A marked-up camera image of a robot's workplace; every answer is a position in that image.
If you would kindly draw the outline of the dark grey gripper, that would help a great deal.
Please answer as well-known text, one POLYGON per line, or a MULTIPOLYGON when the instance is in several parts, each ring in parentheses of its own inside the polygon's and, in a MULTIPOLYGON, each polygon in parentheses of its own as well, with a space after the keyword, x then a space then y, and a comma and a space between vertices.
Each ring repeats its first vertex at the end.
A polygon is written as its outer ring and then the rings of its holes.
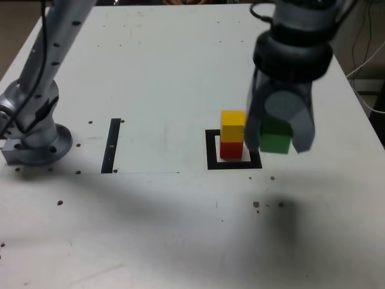
POLYGON ((256 67, 247 96, 244 141, 250 151, 287 154, 293 145, 298 153, 309 151, 315 125, 312 81, 300 81, 282 69, 256 67))

